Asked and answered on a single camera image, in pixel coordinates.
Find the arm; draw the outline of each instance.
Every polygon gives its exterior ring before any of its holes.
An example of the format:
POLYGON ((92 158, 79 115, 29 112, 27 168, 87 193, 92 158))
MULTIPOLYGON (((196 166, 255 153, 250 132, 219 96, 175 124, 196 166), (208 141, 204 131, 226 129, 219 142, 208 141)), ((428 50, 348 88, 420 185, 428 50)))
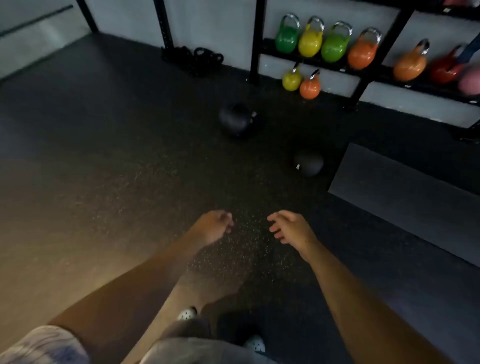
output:
POLYGON ((211 211, 165 252, 86 296, 49 322, 72 332, 91 363, 120 364, 150 326, 188 263, 233 226, 231 214, 211 211))
POLYGON ((356 364, 451 363, 357 279, 315 237, 302 215, 268 217, 282 244, 310 264, 345 345, 356 364))

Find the forearm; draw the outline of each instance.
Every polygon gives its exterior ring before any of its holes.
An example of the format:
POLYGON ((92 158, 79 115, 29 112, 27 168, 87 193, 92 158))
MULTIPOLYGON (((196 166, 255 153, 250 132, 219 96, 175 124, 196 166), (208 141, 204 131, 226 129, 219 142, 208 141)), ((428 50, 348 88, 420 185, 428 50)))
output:
POLYGON ((50 324, 72 332, 92 363, 121 363, 200 248, 193 237, 184 236, 165 252, 83 298, 50 324))
POLYGON ((449 363, 323 245, 306 255, 355 363, 449 363))

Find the hand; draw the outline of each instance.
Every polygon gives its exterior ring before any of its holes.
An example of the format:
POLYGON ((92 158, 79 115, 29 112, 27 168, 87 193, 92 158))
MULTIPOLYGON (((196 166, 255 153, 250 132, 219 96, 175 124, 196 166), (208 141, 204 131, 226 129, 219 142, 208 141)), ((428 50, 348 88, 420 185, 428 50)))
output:
POLYGON ((210 211, 203 214, 186 235, 206 246, 221 239, 225 232, 231 233, 234 225, 232 214, 229 212, 210 211))
POLYGON ((270 227, 270 231, 276 233, 275 238, 282 244, 293 246, 301 257, 308 261, 309 249, 318 244, 318 240, 305 218, 300 214, 282 210, 274 212, 267 220, 275 222, 270 227))

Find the black medicine ball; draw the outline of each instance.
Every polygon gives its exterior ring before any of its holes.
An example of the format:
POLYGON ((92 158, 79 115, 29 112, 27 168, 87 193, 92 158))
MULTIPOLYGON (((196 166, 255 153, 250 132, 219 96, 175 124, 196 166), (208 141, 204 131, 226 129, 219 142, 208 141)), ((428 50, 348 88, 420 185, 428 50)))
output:
POLYGON ((324 158, 315 152, 301 150, 293 158, 295 169, 306 177, 313 177, 320 173, 324 166, 324 158))
POLYGON ((222 108, 219 117, 223 130, 227 134, 241 137, 252 129, 257 113, 243 104, 235 104, 222 108))

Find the white wall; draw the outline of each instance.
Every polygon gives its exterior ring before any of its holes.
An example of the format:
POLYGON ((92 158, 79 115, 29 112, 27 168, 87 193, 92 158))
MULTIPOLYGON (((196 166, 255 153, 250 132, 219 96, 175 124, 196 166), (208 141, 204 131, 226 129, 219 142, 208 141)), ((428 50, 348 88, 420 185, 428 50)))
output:
POLYGON ((86 0, 102 33, 163 47, 153 0, 86 0))
MULTIPOLYGON (((10 26, 5 29, 10 29, 20 23, 58 10, 71 2, 46 1, 23 13, 22 6, 27 5, 26 3, 28 3, 27 0, 3 0, 0 11, 5 10, 6 12, 0 12, 0 26, 7 24, 4 20, 8 20, 10 26), (6 6, 6 1, 9 1, 9 7, 6 6), (15 8, 16 1, 18 1, 19 8, 15 8)), ((73 9, 0 38, 0 79, 90 33, 90 28, 82 12, 77 8, 76 2, 73 4, 73 9)))
MULTIPOLYGON (((166 0, 174 44, 191 49, 210 48, 225 56, 225 64, 249 70, 255 3, 255 0, 166 0)), ((153 0, 88 0, 88 4, 101 31, 163 45, 153 0)), ((349 0, 270 0, 264 36, 275 37, 280 18, 292 11, 303 25, 312 15, 323 18, 327 28, 337 20, 344 20, 353 26, 354 39, 368 26, 375 26, 386 34, 398 13, 393 8, 349 0)), ((415 13, 385 64, 394 64, 403 52, 411 50, 424 37, 431 41, 431 60, 446 54, 458 43, 469 42, 479 32, 480 23, 415 13)), ((479 61, 480 52, 473 63, 479 61)), ((260 73, 280 79, 292 66, 292 62, 262 56, 260 73)), ((311 67, 302 67, 305 75, 311 70, 311 67)), ((347 97, 358 83, 357 77, 327 70, 322 71, 320 78, 324 91, 347 97)), ((480 119, 480 108, 377 83, 367 88, 361 100, 462 127, 469 127, 480 119)))
POLYGON ((70 4, 69 0, 0 0, 0 32, 70 4))

